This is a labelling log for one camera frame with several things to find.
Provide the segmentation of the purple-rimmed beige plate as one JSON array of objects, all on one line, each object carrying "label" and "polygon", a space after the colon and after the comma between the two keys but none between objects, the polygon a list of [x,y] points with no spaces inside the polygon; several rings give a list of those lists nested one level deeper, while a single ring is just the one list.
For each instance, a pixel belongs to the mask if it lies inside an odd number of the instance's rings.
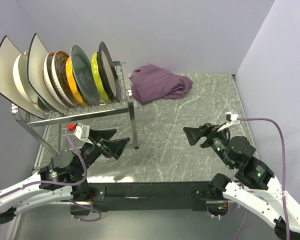
[{"label": "purple-rimmed beige plate", "polygon": [[101,41],[98,47],[97,63],[99,75],[105,92],[111,101],[120,102],[118,75],[106,44]]}]

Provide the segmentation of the dark green round plate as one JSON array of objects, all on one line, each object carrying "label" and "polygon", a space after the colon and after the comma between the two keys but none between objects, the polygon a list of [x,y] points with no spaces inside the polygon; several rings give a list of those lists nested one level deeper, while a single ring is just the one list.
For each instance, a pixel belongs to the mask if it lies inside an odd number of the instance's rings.
[{"label": "dark green round plate", "polygon": [[96,87],[91,62],[86,53],[78,45],[73,45],[70,51],[72,71],[79,90],[91,106],[98,106],[100,94]]}]

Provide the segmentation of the lime green dotted plate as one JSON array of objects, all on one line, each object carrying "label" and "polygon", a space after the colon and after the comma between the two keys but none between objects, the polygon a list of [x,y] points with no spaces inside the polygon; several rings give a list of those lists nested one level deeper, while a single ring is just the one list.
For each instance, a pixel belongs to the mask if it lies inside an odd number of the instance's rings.
[{"label": "lime green dotted plate", "polygon": [[92,76],[94,79],[95,86],[98,90],[98,93],[100,97],[106,102],[106,103],[111,103],[112,100],[108,96],[104,86],[103,82],[99,73],[99,65],[97,61],[98,57],[98,52],[96,51],[92,56],[91,56],[91,70],[92,70]]}]

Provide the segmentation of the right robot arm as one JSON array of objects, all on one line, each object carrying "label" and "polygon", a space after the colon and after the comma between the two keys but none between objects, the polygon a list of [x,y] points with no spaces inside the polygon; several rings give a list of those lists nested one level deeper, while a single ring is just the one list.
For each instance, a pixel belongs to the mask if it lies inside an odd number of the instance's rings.
[{"label": "right robot arm", "polygon": [[232,181],[218,173],[209,182],[212,198],[231,200],[264,220],[281,240],[300,240],[300,204],[284,191],[274,172],[254,157],[256,149],[245,136],[230,136],[222,125],[206,123],[184,127],[191,146],[202,137],[202,149],[211,148],[228,169],[236,170]]}]

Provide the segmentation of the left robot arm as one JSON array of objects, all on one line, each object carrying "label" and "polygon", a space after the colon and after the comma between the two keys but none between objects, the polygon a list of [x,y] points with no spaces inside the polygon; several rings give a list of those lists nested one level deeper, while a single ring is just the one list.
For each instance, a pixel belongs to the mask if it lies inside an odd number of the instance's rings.
[{"label": "left robot arm", "polygon": [[84,144],[81,149],[63,150],[51,158],[47,166],[25,180],[0,190],[0,224],[30,209],[59,201],[84,201],[93,196],[89,186],[88,168],[98,157],[118,159],[130,138],[112,139],[116,129],[81,130],[68,127]]}]

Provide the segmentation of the steel dish rack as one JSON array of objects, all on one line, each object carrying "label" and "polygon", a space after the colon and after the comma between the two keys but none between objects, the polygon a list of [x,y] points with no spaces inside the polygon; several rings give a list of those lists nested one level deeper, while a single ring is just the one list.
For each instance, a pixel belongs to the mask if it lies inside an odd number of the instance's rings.
[{"label": "steel dish rack", "polygon": [[[54,111],[49,112],[44,120],[31,121],[31,115],[27,113],[25,117],[21,116],[20,107],[15,104],[11,106],[11,113],[16,122],[23,127],[35,140],[40,143],[40,148],[44,148],[53,155],[56,155],[61,150],[61,131],[62,124],[72,123],[75,121],[82,121],[94,119],[105,116],[112,116],[118,114],[129,113],[130,126],[133,139],[133,147],[139,148],[136,117],[134,110],[134,98],[131,90],[131,82],[128,73],[126,62],[113,62],[119,80],[119,90],[121,98],[119,103],[103,103],[94,107],[74,108],[71,109],[67,116],[57,116]],[[58,125],[57,141],[58,147],[55,150],[47,141],[46,135],[48,126]]]}]

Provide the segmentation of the black base beam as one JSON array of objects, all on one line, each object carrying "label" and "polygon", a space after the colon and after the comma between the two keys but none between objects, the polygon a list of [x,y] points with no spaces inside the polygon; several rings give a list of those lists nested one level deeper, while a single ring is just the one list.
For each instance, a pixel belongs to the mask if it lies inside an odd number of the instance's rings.
[{"label": "black base beam", "polygon": [[76,202],[88,202],[102,213],[110,211],[193,210],[224,203],[211,193],[208,181],[89,183]]}]

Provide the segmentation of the purple cloth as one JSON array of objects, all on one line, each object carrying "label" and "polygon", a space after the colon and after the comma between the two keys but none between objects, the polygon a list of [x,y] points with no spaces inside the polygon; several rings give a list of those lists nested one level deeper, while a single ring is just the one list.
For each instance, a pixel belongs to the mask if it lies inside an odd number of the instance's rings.
[{"label": "purple cloth", "polygon": [[183,99],[193,86],[193,81],[187,76],[153,64],[134,70],[129,79],[132,81],[132,96],[142,105],[158,99]]}]

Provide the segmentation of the orange dotted plate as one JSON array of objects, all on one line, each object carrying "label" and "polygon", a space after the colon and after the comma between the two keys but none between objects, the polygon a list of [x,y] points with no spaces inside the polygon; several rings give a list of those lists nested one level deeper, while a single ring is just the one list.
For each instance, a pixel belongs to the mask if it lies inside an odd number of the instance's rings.
[{"label": "orange dotted plate", "polygon": [[71,57],[69,57],[65,64],[65,72],[66,72],[66,78],[67,82],[70,88],[70,92],[75,99],[75,101],[78,103],[81,107],[88,107],[88,103],[84,98],[82,97],[79,88],[77,87],[77,82],[75,80],[74,74],[73,74],[73,67],[71,62]]}]

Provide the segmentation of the brown scale-pattern plate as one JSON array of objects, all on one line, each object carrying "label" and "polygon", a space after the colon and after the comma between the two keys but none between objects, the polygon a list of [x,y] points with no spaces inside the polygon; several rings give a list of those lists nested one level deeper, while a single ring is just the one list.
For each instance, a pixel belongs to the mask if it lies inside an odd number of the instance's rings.
[{"label": "brown scale-pattern plate", "polygon": [[70,86],[67,80],[66,74],[66,62],[69,58],[69,55],[60,50],[57,51],[52,58],[51,63],[51,71],[53,84],[61,96],[61,99],[66,103],[66,105],[70,108],[79,107],[79,102],[73,96]]}]

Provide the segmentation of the white ribbed brown bowl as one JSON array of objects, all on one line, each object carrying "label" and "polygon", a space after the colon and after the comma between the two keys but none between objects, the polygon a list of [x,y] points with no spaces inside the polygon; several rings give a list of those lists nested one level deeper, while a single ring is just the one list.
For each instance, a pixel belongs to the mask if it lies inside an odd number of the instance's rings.
[{"label": "white ribbed brown bowl", "polygon": [[53,85],[54,81],[52,76],[52,60],[54,54],[55,54],[54,52],[50,52],[45,57],[44,64],[43,64],[44,83],[49,93],[59,104],[61,104],[63,107],[70,108],[71,105],[67,101],[65,101],[62,98],[62,96],[60,96],[60,93],[56,90],[56,88]]}]

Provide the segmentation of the white round plate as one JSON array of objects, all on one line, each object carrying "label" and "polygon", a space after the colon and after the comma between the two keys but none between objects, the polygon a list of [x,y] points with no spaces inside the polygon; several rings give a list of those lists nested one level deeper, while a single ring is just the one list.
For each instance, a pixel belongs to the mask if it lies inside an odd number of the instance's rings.
[{"label": "white round plate", "polygon": [[28,51],[20,54],[14,61],[12,74],[14,84],[20,95],[29,103],[31,103],[37,111],[44,113],[45,106],[40,100],[38,94],[28,82]]}]

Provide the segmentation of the large square plate, far left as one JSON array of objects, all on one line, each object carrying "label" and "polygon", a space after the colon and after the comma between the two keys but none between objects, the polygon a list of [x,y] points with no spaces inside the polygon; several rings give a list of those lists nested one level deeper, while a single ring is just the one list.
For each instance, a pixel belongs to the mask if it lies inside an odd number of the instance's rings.
[{"label": "large square plate, far left", "polygon": [[43,119],[32,103],[28,102],[19,93],[13,77],[14,62],[22,52],[14,45],[8,36],[4,36],[0,43],[0,95],[25,112]]}]

